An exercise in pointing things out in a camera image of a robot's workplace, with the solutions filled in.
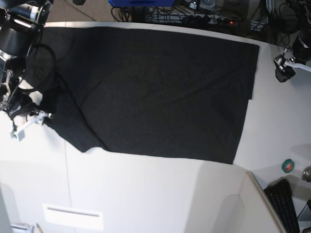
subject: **black fabric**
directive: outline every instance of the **black fabric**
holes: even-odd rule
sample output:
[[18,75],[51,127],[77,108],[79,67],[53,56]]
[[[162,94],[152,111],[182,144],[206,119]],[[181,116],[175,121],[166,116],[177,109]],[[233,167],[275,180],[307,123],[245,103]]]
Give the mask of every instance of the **black fabric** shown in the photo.
[[[68,85],[59,84],[57,101],[46,97],[55,102],[47,124],[80,151],[233,162],[258,46],[108,27],[46,28],[42,43]],[[40,83],[48,63],[39,52],[26,79]]]

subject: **table surface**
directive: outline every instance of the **table surface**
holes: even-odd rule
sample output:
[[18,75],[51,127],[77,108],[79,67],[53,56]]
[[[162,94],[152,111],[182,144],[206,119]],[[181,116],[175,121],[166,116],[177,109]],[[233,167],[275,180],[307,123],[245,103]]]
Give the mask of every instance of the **table surface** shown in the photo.
[[[140,23],[47,23],[47,27],[83,28],[95,26],[190,33],[259,45],[258,69],[255,77],[253,99],[250,100],[248,104],[244,129],[234,164],[252,171],[262,187],[265,187],[270,182],[282,176],[287,176],[295,187],[293,189],[294,194],[300,195],[300,197],[294,201],[296,211],[298,213],[301,211],[306,200],[311,197],[310,185],[300,179],[301,170],[311,164],[310,73],[299,70],[297,71],[297,75],[290,81],[279,83],[275,78],[273,59],[282,52],[282,48],[264,42],[223,33]],[[3,125],[4,127],[4,124],[10,124],[9,121],[4,120],[5,116],[0,118],[1,126]],[[39,136],[47,138],[49,141],[43,142],[43,139],[36,139],[37,134],[34,129],[41,129],[42,132]],[[40,159],[40,155],[45,149],[41,147],[41,151],[34,152],[33,148],[35,144],[31,141],[35,141],[36,145],[38,145],[37,143],[41,143],[42,145],[48,143],[49,148],[59,148],[58,151],[55,152],[57,156],[54,155],[54,152],[50,151],[44,156],[46,157],[46,161],[42,158]],[[40,182],[40,185],[44,187],[42,188],[44,192],[41,192],[40,195],[49,196],[48,200],[45,199],[45,202],[49,201],[50,204],[67,207],[74,206],[75,208],[94,211],[104,211],[108,206],[112,208],[111,203],[114,204],[114,208],[118,206],[121,209],[126,208],[124,206],[124,203],[126,203],[128,207],[127,210],[130,210],[135,208],[135,206],[137,208],[139,205],[139,198],[142,198],[145,205],[144,208],[154,208],[160,215],[163,211],[155,206],[153,199],[161,195],[163,204],[169,205],[168,203],[174,203],[174,206],[167,206],[168,215],[164,215],[163,218],[174,215],[176,210],[178,210],[180,215],[176,215],[176,219],[172,219],[172,222],[178,221],[178,218],[186,217],[186,213],[189,211],[190,207],[188,206],[184,209],[180,209],[180,205],[182,203],[189,203],[190,205],[200,174],[205,169],[210,169],[209,164],[211,163],[189,159],[156,158],[110,153],[99,148],[91,149],[87,153],[82,154],[69,143],[64,140],[62,142],[62,139],[46,126],[28,128],[26,130],[25,142],[22,142],[20,145],[9,141],[6,142],[9,143],[9,146],[15,147],[19,153],[23,151],[24,155],[12,155],[12,151],[9,149],[6,150],[6,153],[1,153],[0,167],[6,167],[5,171],[0,170],[1,182],[4,181],[4,183],[10,186],[8,190],[10,191],[12,189],[15,194],[24,192],[26,193],[25,195],[33,196],[32,202],[29,200],[28,202],[31,202],[32,205],[38,205],[38,213],[40,212],[39,202],[37,203],[37,200],[34,198],[36,191],[28,190],[25,187],[27,183]],[[282,172],[281,165],[288,158],[292,158],[295,161],[295,169],[292,173],[286,175]],[[24,166],[23,171],[26,173],[25,177],[27,174],[31,174],[29,177],[32,180],[21,181],[18,178],[9,176],[11,171],[8,169],[8,165],[17,172],[18,168],[21,167],[19,164],[21,162],[29,165],[29,169]],[[52,173],[46,169],[46,166],[52,167],[53,164],[55,164],[53,169],[56,169],[53,170],[53,174],[56,174],[57,182],[60,183],[58,187],[55,186],[56,182],[53,183],[54,186],[52,185],[52,187],[42,182],[44,176],[52,180]],[[40,172],[43,174],[41,178],[35,178],[33,165],[39,165],[42,168],[40,169]],[[204,179],[201,177],[201,179],[200,182],[204,183],[206,176]],[[129,188],[134,188],[135,191],[123,196],[123,193],[129,193]],[[163,188],[169,190],[171,195],[162,196],[163,194],[158,193],[158,190]],[[138,195],[138,190],[143,191],[147,189],[153,190],[152,193],[148,193],[151,197],[150,199]],[[60,193],[62,193],[62,200],[54,198],[56,194],[60,195]],[[180,200],[176,199],[176,195],[179,193],[183,193],[183,198]],[[23,216],[20,216],[21,219],[24,219],[24,221],[33,221],[32,218],[26,215],[26,210],[29,206],[25,204],[25,195],[16,194],[17,209],[19,213],[22,212],[23,214]],[[100,195],[107,195],[107,197],[111,199],[117,197],[118,199],[109,204],[102,200]],[[141,216],[144,217],[144,210],[139,210],[141,211]],[[67,230],[68,231],[65,231],[64,228],[57,228],[55,232],[72,231],[72,229]],[[86,231],[79,230],[76,232],[84,233]]]

